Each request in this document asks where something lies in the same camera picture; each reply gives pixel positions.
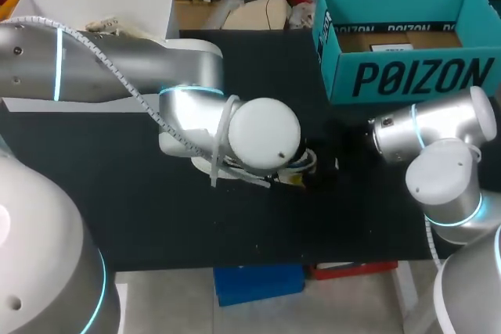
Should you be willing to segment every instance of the white box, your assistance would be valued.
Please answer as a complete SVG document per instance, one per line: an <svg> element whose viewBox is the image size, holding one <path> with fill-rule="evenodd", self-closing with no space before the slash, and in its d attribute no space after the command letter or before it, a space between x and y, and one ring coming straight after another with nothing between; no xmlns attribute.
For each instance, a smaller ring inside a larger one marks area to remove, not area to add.
<svg viewBox="0 0 501 334"><path fill-rule="evenodd" d="M79 31L117 16L159 38L179 38L174 0L20 0L11 17L42 16Z"/></svg>
<svg viewBox="0 0 501 334"><path fill-rule="evenodd" d="M159 38L179 38L174 0L20 0L11 17L43 16L77 30L116 16ZM139 112L133 99L105 103L52 102L5 98L14 112Z"/></svg>

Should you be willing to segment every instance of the teal cardboard box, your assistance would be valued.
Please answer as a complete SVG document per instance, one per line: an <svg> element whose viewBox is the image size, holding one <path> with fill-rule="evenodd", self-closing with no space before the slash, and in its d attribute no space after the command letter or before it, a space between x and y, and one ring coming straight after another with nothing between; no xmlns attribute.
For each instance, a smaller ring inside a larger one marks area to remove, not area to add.
<svg viewBox="0 0 501 334"><path fill-rule="evenodd" d="M471 85L494 95L501 81L501 19L488 0L317 0L313 39L333 104Z"/></svg>

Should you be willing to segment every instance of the black work surface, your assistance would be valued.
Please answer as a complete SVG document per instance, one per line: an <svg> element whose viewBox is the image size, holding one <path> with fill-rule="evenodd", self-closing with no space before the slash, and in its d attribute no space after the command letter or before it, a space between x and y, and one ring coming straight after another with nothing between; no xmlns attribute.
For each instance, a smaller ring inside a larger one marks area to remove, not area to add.
<svg viewBox="0 0 501 334"><path fill-rule="evenodd" d="M330 106L310 31L183 34L221 48L227 93L282 100L306 137L323 137L333 118L355 124L395 108ZM71 196L116 271L430 257L405 166L343 174L316 194L222 179L213 189L189 160L161 153L145 114L7 113L0 134ZM501 191L500 143L483 148L485 189ZM443 257L454 250L438 248Z"/></svg>

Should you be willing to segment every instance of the cardboard box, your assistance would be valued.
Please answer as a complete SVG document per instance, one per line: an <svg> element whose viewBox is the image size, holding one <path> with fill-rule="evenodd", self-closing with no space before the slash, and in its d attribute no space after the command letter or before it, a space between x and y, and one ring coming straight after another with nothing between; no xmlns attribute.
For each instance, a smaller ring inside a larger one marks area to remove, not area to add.
<svg viewBox="0 0 501 334"><path fill-rule="evenodd" d="M488 0L317 0L313 39L333 104L494 95L501 77Z"/></svg>
<svg viewBox="0 0 501 334"><path fill-rule="evenodd" d="M77 29L111 16L159 38L179 38L174 0L20 0L11 17L43 16ZM135 99L106 103L53 102L37 99L5 98L10 111L18 112L142 112ZM157 106L158 100L149 103Z"/></svg>
<svg viewBox="0 0 501 334"><path fill-rule="evenodd" d="M176 0L175 10L179 19L179 29L182 31L202 29L217 6L217 2Z"/></svg>

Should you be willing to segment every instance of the small screw hole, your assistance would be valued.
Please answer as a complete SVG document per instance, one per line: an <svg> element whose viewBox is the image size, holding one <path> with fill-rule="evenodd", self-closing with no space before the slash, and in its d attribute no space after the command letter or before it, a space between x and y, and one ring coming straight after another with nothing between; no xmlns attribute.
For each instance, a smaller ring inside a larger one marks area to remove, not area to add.
<svg viewBox="0 0 501 334"><path fill-rule="evenodd" d="M7 307L11 311L19 311L23 304L21 303L21 299L17 296L8 296L7 297Z"/></svg>

